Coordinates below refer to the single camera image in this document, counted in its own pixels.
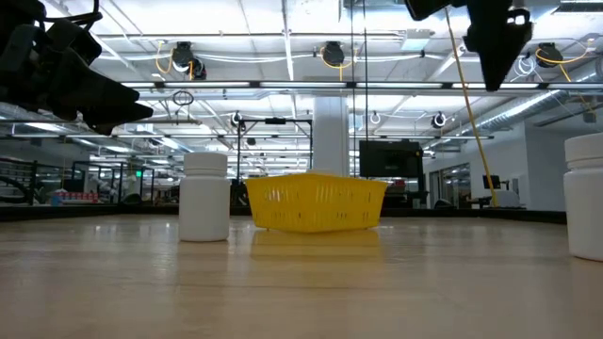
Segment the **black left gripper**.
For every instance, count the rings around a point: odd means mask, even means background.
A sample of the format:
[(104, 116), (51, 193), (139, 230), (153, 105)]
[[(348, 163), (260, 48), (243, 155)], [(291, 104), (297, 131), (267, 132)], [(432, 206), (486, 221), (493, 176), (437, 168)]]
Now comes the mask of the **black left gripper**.
[(154, 110), (137, 103), (139, 93), (90, 69), (101, 54), (89, 33), (102, 18), (92, 11), (50, 18), (39, 1), (1, 3), (1, 100), (65, 121), (83, 115), (87, 126), (110, 136), (115, 127), (144, 120)]

